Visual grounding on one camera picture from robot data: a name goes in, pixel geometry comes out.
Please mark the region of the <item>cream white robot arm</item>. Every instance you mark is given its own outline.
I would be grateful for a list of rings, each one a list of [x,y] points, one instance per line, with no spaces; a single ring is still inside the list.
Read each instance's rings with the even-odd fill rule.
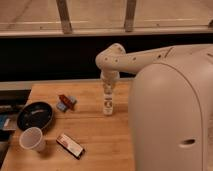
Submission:
[[[101,78],[132,73],[129,123],[135,171],[207,171],[213,115],[213,44],[127,53],[115,43],[96,56]]]

